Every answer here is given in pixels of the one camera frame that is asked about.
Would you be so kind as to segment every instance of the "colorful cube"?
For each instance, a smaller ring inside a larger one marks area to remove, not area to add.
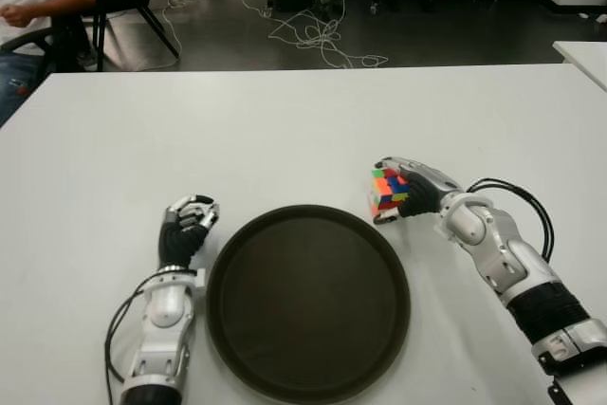
[[[371,191],[372,212],[397,208],[409,194],[409,183],[395,170],[373,170],[373,190]]]

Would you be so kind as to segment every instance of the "gray floor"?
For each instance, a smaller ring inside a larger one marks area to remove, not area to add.
[[[245,1],[257,8],[266,3]],[[166,10],[183,45],[180,61],[167,71],[328,67],[317,49],[268,39],[278,23],[246,9],[242,0],[186,0],[186,4]],[[152,0],[160,19],[166,5],[167,0]],[[607,26],[526,3],[442,2],[434,13],[424,13],[413,0],[403,0],[401,12],[382,11],[376,16],[369,13],[369,6],[369,0],[347,1],[339,48],[349,55],[385,56],[389,61],[384,66],[558,63],[561,56],[552,49],[556,40],[607,40]],[[305,25],[311,24],[300,22],[300,33],[304,35]],[[137,13],[115,16],[110,25],[106,71],[140,71],[175,60]],[[288,31],[282,36],[293,40]],[[344,64],[336,53],[326,56],[334,64]],[[360,60],[353,62],[361,66]]]

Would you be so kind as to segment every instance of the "white table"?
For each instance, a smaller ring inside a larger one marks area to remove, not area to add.
[[[106,403],[106,326],[154,271],[162,211],[181,195],[222,204],[208,264],[276,207],[368,220],[370,168],[386,155],[462,185],[490,175],[531,189],[553,217],[555,269],[607,321],[606,118],[603,92],[561,64],[52,76],[0,130],[0,403]],[[494,196],[540,248],[534,212]],[[407,272],[411,325],[395,365],[349,403],[550,403],[526,339],[433,221],[380,229]],[[122,364],[140,315],[117,339]],[[184,403],[271,403],[218,359],[203,320]]]
[[[566,63],[575,65],[607,92],[607,43],[554,42],[553,46]]]

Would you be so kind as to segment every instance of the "robotic forearm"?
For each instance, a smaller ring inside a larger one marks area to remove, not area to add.
[[[159,238],[159,270],[142,291],[143,338],[124,379],[123,405],[179,405],[190,357],[193,293],[204,287],[204,270],[188,270],[219,218],[206,196],[187,196],[167,209]]]
[[[425,212],[439,213],[438,228],[466,250],[483,280],[532,343],[533,356],[554,376],[548,393],[557,405],[607,403],[607,327],[590,318],[541,255],[521,238],[513,218],[487,198],[464,191],[422,163],[385,158],[409,181],[410,193],[376,224]]]

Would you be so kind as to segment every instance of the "round tray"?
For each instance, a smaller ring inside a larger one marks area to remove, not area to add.
[[[256,391],[294,403],[336,402],[374,383],[398,355],[409,313],[390,244],[322,206],[249,222],[207,288],[207,325],[224,362]]]

